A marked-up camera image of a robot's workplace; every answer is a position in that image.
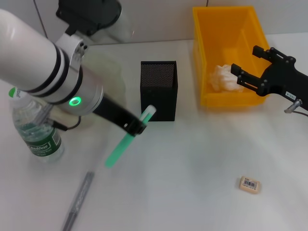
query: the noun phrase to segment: pen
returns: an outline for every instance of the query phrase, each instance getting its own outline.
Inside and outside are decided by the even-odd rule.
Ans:
[[[69,212],[69,215],[67,217],[67,220],[65,222],[63,231],[70,231],[72,229],[72,226],[75,222],[75,219],[81,209],[82,203],[87,195],[87,192],[90,188],[90,185],[92,183],[94,177],[94,172],[87,172],[83,183],[78,191],[77,197],[74,201],[74,204]]]

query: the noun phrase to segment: barcode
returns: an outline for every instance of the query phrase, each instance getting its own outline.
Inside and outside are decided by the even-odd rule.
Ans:
[[[293,95],[293,94],[291,94],[291,93],[289,93],[289,92],[287,92],[287,91],[286,91],[285,95],[288,96],[289,98],[291,98],[292,100],[295,100],[295,99],[296,99],[296,96],[295,96],[295,95]]]
[[[58,145],[58,143],[60,142],[60,135],[59,135],[59,132],[57,130],[54,131],[54,135],[52,136],[52,139],[53,139],[54,143],[56,145]]]
[[[246,187],[251,188],[251,189],[256,189],[257,188],[257,182],[251,181],[251,180],[245,178],[245,180],[243,182],[243,186],[246,186]]]

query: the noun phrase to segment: yellow storage box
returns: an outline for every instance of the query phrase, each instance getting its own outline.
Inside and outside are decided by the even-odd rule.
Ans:
[[[193,53],[196,64],[200,103],[206,107],[247,107],[258,105],[265,97],[243,92],[215,92],[209,76],[217,65],[235,63],[248,73],[261,77],[269,62],[252,55],[258,45],[268,49],[261,25],[252,6],[194,7]]]

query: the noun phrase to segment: plastic water bottle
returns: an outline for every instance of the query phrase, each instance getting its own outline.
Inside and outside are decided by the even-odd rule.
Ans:
[[[9,96],[15,128],[30,151],[44,163],[58,160],[64,152],[58,130],[49,124],[37,126],[33,123],[42,105],[18,88],[12,88]]]

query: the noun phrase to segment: bottle cap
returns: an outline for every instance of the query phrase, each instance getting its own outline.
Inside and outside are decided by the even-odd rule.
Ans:
[[[10,97],[10,105],[12,108],[26,107],[32,101],[32,98],[28,93],[16,87],[12,88],[9,91],[9,97]]]

